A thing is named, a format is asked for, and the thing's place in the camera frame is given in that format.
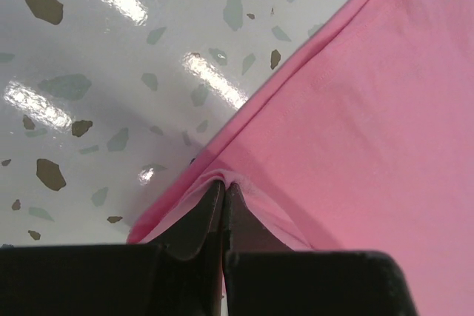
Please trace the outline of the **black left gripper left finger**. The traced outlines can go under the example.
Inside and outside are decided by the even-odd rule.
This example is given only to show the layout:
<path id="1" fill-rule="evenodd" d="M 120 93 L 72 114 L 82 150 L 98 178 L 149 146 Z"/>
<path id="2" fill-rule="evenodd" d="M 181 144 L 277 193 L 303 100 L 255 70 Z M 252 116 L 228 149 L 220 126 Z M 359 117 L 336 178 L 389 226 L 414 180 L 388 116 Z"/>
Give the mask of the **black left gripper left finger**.
<path id="1" fill-rule="evenodd" d="M 223 203 L 214 181 L 148 243 L 3 248 L 1 313 L 220 315 Z"/>

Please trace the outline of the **pink t shirt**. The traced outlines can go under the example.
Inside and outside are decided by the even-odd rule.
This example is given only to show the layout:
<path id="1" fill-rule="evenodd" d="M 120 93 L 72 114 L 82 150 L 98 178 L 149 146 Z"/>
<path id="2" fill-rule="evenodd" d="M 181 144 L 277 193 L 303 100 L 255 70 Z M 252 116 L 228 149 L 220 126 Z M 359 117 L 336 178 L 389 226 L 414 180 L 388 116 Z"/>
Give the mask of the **pink t shirt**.
<path id="1" fill-rule="evenodd" d="M 292 249 L 375 249 L 422 315 L 473 313 L 473 0 L 350 0 L 134 224 L 212 181 Z"/>

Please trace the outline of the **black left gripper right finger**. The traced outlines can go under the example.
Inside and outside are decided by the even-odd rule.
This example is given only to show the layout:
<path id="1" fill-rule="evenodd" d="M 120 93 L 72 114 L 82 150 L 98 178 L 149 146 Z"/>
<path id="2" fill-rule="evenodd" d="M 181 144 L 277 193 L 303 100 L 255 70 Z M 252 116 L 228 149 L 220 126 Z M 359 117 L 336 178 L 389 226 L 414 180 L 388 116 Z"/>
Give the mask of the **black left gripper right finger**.
<path id="1" fill-rule="evenodd" d="M 417 315 L 404 274 L 377 251 L 291 250 L 225 193 L 224 280 L 229 315 Z"/>

